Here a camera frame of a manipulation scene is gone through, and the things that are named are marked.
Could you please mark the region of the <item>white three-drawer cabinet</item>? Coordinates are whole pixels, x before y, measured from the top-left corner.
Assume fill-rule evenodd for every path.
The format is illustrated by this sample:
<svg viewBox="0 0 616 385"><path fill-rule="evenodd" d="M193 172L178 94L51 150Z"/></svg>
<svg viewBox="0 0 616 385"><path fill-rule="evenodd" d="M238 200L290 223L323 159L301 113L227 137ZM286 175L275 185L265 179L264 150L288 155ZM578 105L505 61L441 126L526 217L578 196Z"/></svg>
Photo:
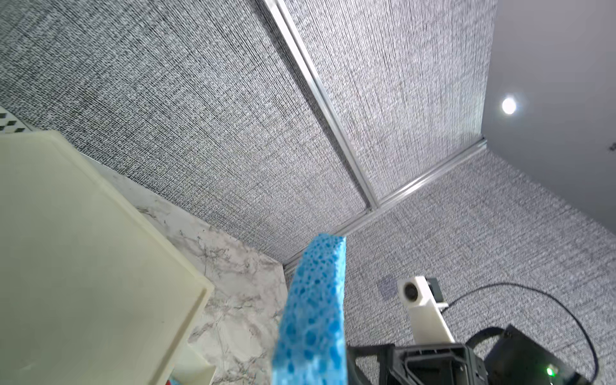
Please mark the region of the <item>white three-drawer cabinet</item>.
<svg viewBox="0 0 616 385"><path fill-rule="evenodd" d="M61 134L2 135L2 383L166 383L212 293Z"/></svg>

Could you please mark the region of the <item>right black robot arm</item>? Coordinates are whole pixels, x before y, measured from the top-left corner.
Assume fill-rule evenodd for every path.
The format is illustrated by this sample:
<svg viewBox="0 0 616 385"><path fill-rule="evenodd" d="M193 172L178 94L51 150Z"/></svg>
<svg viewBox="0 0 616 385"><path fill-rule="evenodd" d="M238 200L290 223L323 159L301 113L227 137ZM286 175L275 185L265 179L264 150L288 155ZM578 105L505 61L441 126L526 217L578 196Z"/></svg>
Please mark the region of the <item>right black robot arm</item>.
<svg viewBox="0 0 616 385"><path fill-rule="evenodd" d="M592 384L516 327L488 327L467 343L350 346L349 384L371 381L360 358L375 358L378 384Z"/></svg>

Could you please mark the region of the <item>blue sponge front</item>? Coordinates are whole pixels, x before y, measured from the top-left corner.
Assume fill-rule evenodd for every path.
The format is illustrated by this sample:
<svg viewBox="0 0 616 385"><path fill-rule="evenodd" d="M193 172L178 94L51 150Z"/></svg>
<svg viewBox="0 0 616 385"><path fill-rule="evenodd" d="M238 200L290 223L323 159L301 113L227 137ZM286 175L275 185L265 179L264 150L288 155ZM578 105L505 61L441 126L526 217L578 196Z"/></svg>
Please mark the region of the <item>blue sponge front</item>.
<svg viewBox="0 0 616 385"><path fill-rule="evenodd" d="M346 384L345 237L320 234L293 277L272 360L272 384Z"/></svg>

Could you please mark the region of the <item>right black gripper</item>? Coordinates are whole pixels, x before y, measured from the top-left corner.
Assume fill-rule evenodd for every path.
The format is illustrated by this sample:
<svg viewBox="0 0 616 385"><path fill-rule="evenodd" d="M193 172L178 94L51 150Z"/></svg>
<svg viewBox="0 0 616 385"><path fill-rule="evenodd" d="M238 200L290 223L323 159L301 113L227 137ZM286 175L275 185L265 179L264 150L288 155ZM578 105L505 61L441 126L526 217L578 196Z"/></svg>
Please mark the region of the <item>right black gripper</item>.
<svg viewBox="0 0 616 385"><path fill-rule="evenodd" d="M378 384L487 384L484 362L470 347L430 344L397 347L393 344L349 346L346 349L349 384L372 384L357 364L374 358L379 365Z"/></svg>

